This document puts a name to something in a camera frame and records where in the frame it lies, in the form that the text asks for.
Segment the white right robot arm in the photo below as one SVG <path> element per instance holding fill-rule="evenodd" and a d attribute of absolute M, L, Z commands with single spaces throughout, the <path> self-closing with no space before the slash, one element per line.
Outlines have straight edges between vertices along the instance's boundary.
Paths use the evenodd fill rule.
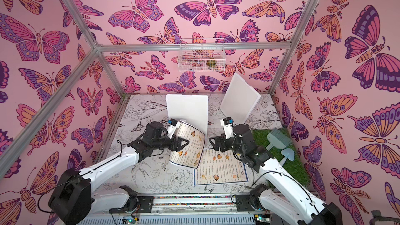
<path fill-rule="evenodd" d="M 254 209 L 269 210 L 290 225 L 341 225 L 341 210 L 326 204 L 291 176 L 279 161 L 263 146 L 256 144 L 248 125 L 228 125 L 225 133 L 210 137 L 213 149 L 231 150 L 239 161 L 252 168 L 261 178 L 273 184 L 282 194 L 278 196 L 268 186 L 259 184 L 250 191 Z"/>

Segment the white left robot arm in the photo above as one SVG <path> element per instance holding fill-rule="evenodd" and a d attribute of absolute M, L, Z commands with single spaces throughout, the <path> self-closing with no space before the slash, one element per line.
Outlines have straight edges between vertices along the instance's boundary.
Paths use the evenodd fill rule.
<path fill-rule="evenodd" d="M 126 185 L 115 190 L 97 191 L 105 181 L 130 166 L 153 155 L 155 150 L 179 152 L 189 140 L 176 135 L 183 124 L 171 119 L 167 124 L 150 122 L 134 141 L 122 147 L 119 153 L 90 167 L 66 170 L 53 189 L 48 206 L 64 224 L 76 225 L 87 215 L 110 212 L 137 211 L 140 205 L 137 193 Z"/>

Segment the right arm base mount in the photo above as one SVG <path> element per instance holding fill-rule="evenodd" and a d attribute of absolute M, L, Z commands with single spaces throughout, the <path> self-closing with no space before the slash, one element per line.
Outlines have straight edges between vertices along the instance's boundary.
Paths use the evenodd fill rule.
<path fill-rule="evenodd" d="M 278 209 L 277 203 L 268 196 L 233 195 L 231 201 L 236 205 L 237 211 L 273 211 Z"/>

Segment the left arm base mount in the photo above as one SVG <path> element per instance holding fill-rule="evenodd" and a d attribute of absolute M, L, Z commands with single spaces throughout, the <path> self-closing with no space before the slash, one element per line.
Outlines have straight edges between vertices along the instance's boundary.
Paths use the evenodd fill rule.
<path fill-rule="evenodd" d="M 111 208 L 109 210 L 109 213 L 110 214 L 151 213 L 153 203 L 154 203 L 153 196 L 137 196 L 135 198 L 130 197 L 127 203 L 122 208 Z"/>

